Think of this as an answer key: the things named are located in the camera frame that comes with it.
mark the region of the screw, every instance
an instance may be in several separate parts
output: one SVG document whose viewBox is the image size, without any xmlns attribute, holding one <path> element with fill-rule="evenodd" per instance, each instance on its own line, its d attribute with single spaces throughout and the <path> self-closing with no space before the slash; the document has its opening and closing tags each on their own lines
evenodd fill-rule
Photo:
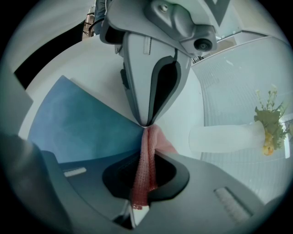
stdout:
<svg viewBox="0 0 293 234">
<path fill-rule="evenodd" d="M 160 5 L 160 11 L 166 13 L 168 10 L 168 6 L 166 4 Z"/>
</svg>

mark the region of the blue panel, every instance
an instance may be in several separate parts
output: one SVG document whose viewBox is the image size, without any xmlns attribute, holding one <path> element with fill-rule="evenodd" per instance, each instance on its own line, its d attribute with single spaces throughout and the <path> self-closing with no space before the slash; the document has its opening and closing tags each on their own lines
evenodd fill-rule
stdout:
<svg viewBox="0 0 293 234">
<path fill-rule="evenodd" d="M 139 150 L 143 129 L 61 76 L 42 102 L 28 139 L 64 163 Z"/>
</svg>

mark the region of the white vase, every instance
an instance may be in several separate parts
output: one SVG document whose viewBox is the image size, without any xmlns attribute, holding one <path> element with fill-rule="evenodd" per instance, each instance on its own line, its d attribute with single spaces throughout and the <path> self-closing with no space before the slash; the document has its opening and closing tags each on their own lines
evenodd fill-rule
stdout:
<svg viewBox="0 0 293 234">
<path fill-rule="evenodd" d="M 226 153 L 247 148 L 261 148 L 265 129 L 260 121 L 245 125 L 194 126 L 189 134 L 192 152 Z"/>
</svg>

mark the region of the white table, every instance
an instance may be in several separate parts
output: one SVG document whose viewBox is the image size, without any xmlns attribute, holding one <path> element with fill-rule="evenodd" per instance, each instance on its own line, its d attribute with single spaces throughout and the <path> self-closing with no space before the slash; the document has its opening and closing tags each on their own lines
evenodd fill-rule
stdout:
<svg viewBox="0 0 293 234">
<path fill-rule="evenodd" d="M 123 58 L 114 53 L 114 46 L 102 43 L 99 37 L 86 39 L 59 54 L 37 74 L 27 88 L 33 104 L 23 121 L 19 136 L 27 139 L 38 108 L 62 75 L 137 123 L 120 77 L 122 67 Z M 191 127 L 204 125 L 201 86 L 192 70 L 183 91 L 156 124 L 162 128 L 179 154 L 200 159 L 201 153 L 192 153 L 188 144 Z"/>
</svg>

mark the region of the pink towel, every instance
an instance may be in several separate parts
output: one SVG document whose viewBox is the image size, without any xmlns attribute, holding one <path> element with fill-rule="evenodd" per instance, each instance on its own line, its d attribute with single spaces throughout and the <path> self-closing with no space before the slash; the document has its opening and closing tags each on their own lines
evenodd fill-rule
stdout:
<svg viewBox="0 0 293 234">
<path fill-rule="evenodd" d="M 141 210 L 148 206 L 147 195 L 149 191 L 157 188 L 155 150 L 177 153 L 172 144 L 165 138 L 157 125 L 145 128 L 141 140 L 141 157 L 136 171 L 132 188 L 132 207 Z"/>
</svg>

